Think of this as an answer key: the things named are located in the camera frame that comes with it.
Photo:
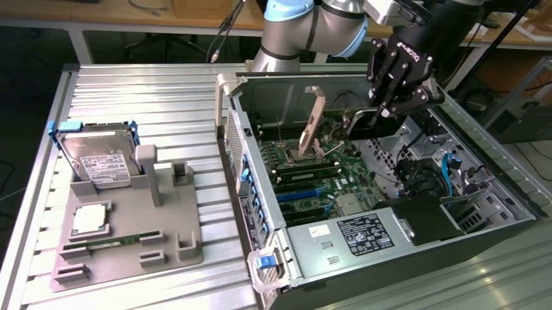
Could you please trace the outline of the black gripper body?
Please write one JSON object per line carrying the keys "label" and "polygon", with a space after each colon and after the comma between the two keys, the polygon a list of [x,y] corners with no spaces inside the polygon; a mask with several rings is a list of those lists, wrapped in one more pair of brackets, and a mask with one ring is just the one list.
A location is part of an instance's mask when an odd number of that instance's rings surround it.
{"label": "black gripper body", "polygon": [[397,12],[409,25],[393,27],[385,53],[404,55],[416,63],[429,56],[440,67],[483,17],[483,2],[432,1],[429,8],[414,1],[398,3]]}

